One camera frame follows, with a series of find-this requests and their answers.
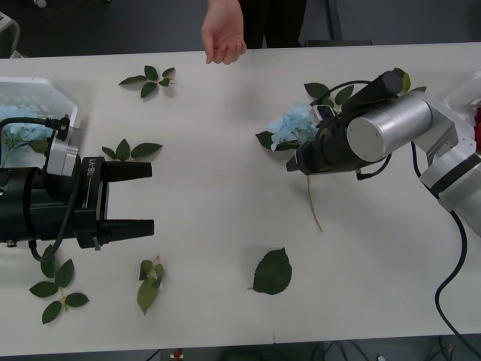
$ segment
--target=red object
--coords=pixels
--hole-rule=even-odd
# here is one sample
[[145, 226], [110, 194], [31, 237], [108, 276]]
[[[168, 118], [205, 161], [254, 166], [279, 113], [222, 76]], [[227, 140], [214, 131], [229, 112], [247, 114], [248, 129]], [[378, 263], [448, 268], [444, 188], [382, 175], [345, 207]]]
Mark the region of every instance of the red object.
[[478, 126], [481, 123], [481, 108], [478, 109], [478, 114], [474, 117], [476, 121], [476, 125]]
[[474, 140], [476, 141], [476, 151], [481, 152], [481, 124], [474, 128]]

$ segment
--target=blue flower in basket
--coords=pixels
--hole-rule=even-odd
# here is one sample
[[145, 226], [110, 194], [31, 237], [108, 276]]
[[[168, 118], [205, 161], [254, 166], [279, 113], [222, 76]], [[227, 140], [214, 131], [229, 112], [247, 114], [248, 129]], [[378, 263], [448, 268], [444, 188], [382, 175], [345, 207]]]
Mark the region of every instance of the blue flower in basket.
[[[0, 120], [16, 117], [38, 118], [38, 114], [30, 108], [0, 107]], [[2, 137], [2, 165], [7, 162], [7, 158], [15, 150], [29, 145], [32, 141], [46, 140], [51, 134], [52, 129], [38, 124], [13, 123], [6, 125]]]
[[308, 103], [295, 103], [283, 116], [269, 123], [268, 132], [272, 133], [271, 149], [286, 142], [299, 144], [316, 135], [316, 124], [310, 119]]

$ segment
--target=green leaf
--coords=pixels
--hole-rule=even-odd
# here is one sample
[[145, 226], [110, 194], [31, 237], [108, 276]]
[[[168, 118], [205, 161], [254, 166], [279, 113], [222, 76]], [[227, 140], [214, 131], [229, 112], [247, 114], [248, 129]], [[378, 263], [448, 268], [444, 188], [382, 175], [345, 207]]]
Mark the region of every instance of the green leaf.
[[117, 159], [117, 156], [115, 155], [115, 152], [113, 150], [111, 150], [110, 148], [102, 147], [102, 152], [107, 154], [113, 160]]
[[30, 289], [30, 292], [32, 293], [32, 295], [40, 297], [41, 299], [44, 299], [46, 297], [55, 295], [58, 290], [59, 288], [53, 282], [42, 281], [34, 285]]
[[322, 103], [323, 103], [324, 105], [329, 105], [331, 108], [334, 108], [334, 103], [333, 103], [333, 101], [330, 100], [330, 99], [328, 99], [328, 98], [325, 98], [325, 99], [322, 101]]
[[125, 162], [128, 158], [130, 158], [130, 145], [127, 143], [127, 140], [123, 139], [119, 143], [115, 151], [115, 155], [120, 162]]
[[153, 284], [152, 284], [152, 287], [153, 288], [160, 288], [160, 283], [162, 282], [162, 278], [157, 278]]
[[[259, 143], [266, 149], [271, 150], [271, 145], [272, 145], [272, 133], [265, 131], [259, 134], [256, 134], [257, 139], [259, 140]], [[279, 144], [276, 148], [276, 152], [280, 152], [283, 150], [289, 150], [289, 149], [298, 149], [299, 145], [298, 144]]]
[[417, 88], [411, 89], [411, 92], [425, 92], [427, 88], [427, 86], [419, 86]]
[[155, 89], [157, 89], [157, 83], [145, 83], [141, 90], [141, 99], [146, 98]]
[[165, 70], [163, 73], [162, 73], [162, 76], [163, 77], [166, 77], [168, 76], [171, 72], [173, 72], [175, 70], [175, 68], [169, 68], [167, 70]]
[[71, 259], [69, 259], [62, 265], [62, 267], [59, 268], [59, 271], [55, 276], [56, 285], [61, 288], [66, 288], [74, 277], [74, 271], [74, 263]]
[[141, 263], [141, 275], [139, 276], [138, 280], [143, 281], [147, 279], [147, 276], [149, 275], [150, 271], [152, 271], [153, 263], [152, 261], [149, 261], [146, 259], [145, 261], [142, 261]]
[[[45, 257], [51, 250], [52, 250], [52, 245], [49, 245], [45, 249], [43, 257]], [[54, 278], [55, 277], [55, 256], [53, 256], [51, 259], [49, 259], [46, 262], [42, 262], [40, 264], [40, 268], [42, 270], [42, 273], [45, 275], [45, 277]]]
[[304, 84], [304, 88], [306, 88], [307, 94], [316, 99], [319, 99], [325, 94], [329, 93], [329, 88], [326, 85], [320, 83]]
[[159, 294], [159, 289], [153, 287], [155, 281], [156, 279], [154, 277], [147, 277], [147, 279], [142, 283], [141, 288], [138, 289], [137, 303], [141, 307], [144, 315], [147, 313], [147, 310], [153, 304], [154, 300]]
[[354, 86], [347, 86], [344, 89], [342, 89], [337, 95], [336, 95], [336, 104], [337, 105], [342, 105], [345, 102], [349, 100], [349, 98], [352, 95], [352, 92], [354, 91]]
[[409, 92], [411, 88], [411, 78], [408, 73], [404, 73], [403, 76], [403, 93]]
[[162, 278], [164, 274], [164, 266], [163, 265], [156, 265], [156, 276], [157, 278]]
[[253, 289], [259, 293], [276, 295], [288, 287], [291, 276], [292, 267], [286, 249], [272, 250], [257, 266]]
[[60, 301], [53, 301], [50, 303], [42, 314], [42, 323], [45, 324], [55, 320], [57, 316], [59, 316], [61, 310], [62, 303], [60, 303]]
[[171, 80], [168, 77], [165, 77], [164, 79], [159, 81], [159, 85], [162, 85], [162, 86], [169, 86], [170, 83], [171, 83]]
[[141, 81], [146, 81], [147, 78], [143, 75], [138, 75], [136, 77], [128, 77], [125, 80], [122, 80], [119, 85], [128, 85], [128, 84], [134, 84], [134, 83], [140, 83]]
[[147, 79], [151, 81], [157, 81], [159, 79], [159, 75], [157, 74], [157, 70], [153, 66], [146, 65], [144, 68], [145, 76]]
[[394, 68], [393, 71], [397, 73], [401, 79], [403, 78], [404, 74], [406, 74], [406, 72], [400, 68]]
[[144, 158], [145, 156], [149, 156], [150, 154], [155, 153], [160, 148], [162, 148], [162, 145], [160, 144], [142, 143], [132, 149], [132, 153], [130, 154], [130, 156], [134, 159]]
[[65, 299], [65, 303], [70, 307], [82, 307], [89, 301], [89, 298], [83, 293], [71, 293]]
[[30, 141], [29, 147], [39, 154], [45, 154], [48, 151], [48, 141]]

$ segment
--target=white table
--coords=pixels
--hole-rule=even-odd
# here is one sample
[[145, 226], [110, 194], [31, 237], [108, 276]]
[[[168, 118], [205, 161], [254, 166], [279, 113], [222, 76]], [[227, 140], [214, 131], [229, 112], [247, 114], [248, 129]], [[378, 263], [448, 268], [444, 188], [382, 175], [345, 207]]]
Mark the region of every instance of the white table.
[[[372, 80], [395, 66], [413, 86], [442, 96], [478, 70], [478, 44], [263, 50], [230, 66], [203, 53], [0, 61], [0, 76], [47, 77], [87, 115], [82, 155], [127, 138], [164, 144], [153, 177], [113, 184], [109, 217], [153, 218], [150, 238], [101, 252], [64, 241], [70, 287], [91, 302], [48, 326], [49, 302], [29, 288], [44, 276], [26, 244], [0, 248], [0, 354], [264, 344], [449, 333], [434, 291], [452, 271], [459, 236], [416, 179], [409, 148], [379, 177], [313, 178], [320, 233], [306, 177], [254, 134], [291, 103], [309, 101], [303, 83]], [[176, 84], [142, 102], [117, 84], [145, 65], [177, 68]], [[469, 232], [464, 270], [442, 296], [463, 332], [481, 332], [481, 240]], [[259, 260], [285, 247], [293, 276], [280, 295], [247, 290]], [[159, 299], [144, 317], [136, 304], [142, 259], [162, 257]]]

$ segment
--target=gray floor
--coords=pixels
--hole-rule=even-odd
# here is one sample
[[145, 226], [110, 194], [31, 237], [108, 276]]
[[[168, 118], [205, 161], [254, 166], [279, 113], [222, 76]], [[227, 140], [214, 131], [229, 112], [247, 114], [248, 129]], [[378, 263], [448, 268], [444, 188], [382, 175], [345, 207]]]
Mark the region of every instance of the gray floor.
[[[481, 335], [467, 336], [469, 342], [479, 346]], [[452, 361], [474, 361], [471, 356], [454, 336], [443, 337], [443, 342], [452, 342], [455, 351]], [[386, 361], [423, 361], [438, 350], [437, 337], [417, 337], [417, 338], [387, 338], [380, 340], [361, 340], [356, 344], [365, 352], [370, 361], [376, 361], [378, 356], [383, 356]], [[330, 342], [320, 345], [320, 349], [325, 345], [328, 347]], [[210, 347], [184, 350], [185, 361], [259, 361], [262, 356], [263, 361], [320, 361], [320, 352], [311, 359], [312, 351], [316, 343], [306, 344], [282, 344], [265, 345], [255, 347]], [[348, 341], [343, 342], [349, 361], [365, 361], [363, 356]], [[145, 361], [155, 350], [124, 351], [124, 352], [98, 352], [98, 353], [75, 353], [60, 355], [42, 356], [16, 356], [3, 357], [2, 361]], [[171, 350], [161, 351], [161, 354], [152, 358], [151, 361], [169, 361]], [[326, 361], [345, 361], [337, 345], [326, 354]], [[444, 361], [438, 355], [433, 361]]]
[[[325, 0], [308, 0], [301, 40], [327, 40]], [[337, 0], [345, 40], [374, 44], [481, 41], [479, 0]], [[202, 50], [206, 0], [2, 0], [27, 56]]]
[[[206, 0], [48, 0], [38, 9], [32, 0], [0, 0], [0, 11], [20, 23], [19, 50], [28, 56], [73, 56], [112, 53], [153, 53], [202, 50], [199, 29]], [[480, 0], [338, 0], [341, 29], [345, 40], [369, 40], [374, 44], [421, 44], [481, 41]], [[323, 0], [308, 0], [301, 42], [327, 40]], [[481, 336], [471, 336], [479, 347]], [[453, 360], [474, 358], [454, 338]], [[435, 338], [396, 338], [359, 341], [359, 346], [375, 360], [423, 361]], [[362, 360], [352, 345], [345, 342], [349, 361]], [[309, 361], [313, 344], [277, 345], [288, 361]], [[186, 361], [240, 361], [227, 359], [232, 349], [186, 350]], [[272, 347], [256, 347], [266, 361], [286, 361]], [[151, 350], [78, 353], [73, 355], [16, 356], [20, 361], [144, 361]], [[341, 360], [333, 347], [327, 360]], [[169, 351], [162, 352], [162, 361]], [[443, 360], [442, 356], [434, 361]]]

